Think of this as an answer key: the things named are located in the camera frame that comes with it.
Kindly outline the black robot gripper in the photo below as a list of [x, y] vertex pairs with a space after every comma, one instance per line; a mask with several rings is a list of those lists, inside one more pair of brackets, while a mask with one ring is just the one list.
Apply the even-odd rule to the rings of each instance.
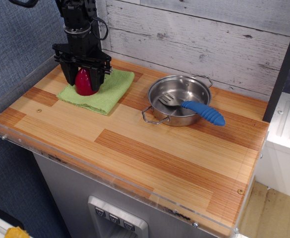
[[84, 67], [89, 71], [91, 89], [98, 91], [104, 83], [105, 74], [112, 72], [111, 57], [99, 50], [99, 38], [90, 28], [65, 28], [64, 31], [67, 43], [53, 44], [53, 49], [68, 84], [75, 84], [78, 69]]

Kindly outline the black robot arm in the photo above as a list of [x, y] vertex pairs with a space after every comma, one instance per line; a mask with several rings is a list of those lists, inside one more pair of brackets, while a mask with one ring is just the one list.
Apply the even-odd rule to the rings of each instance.
[[54, 44], [55, 61], [60, 63], [65, 78], [77, 93], [88, 96], [99, 91], [105, 74], [111, 74], [112, 58], [102, 52], [101, 41], [108, 36], [100, 35], [99, 23], [107, 27], [97, 16], [94, 0], [58, 0], [57, 7], [63, 17], [66, 44]]

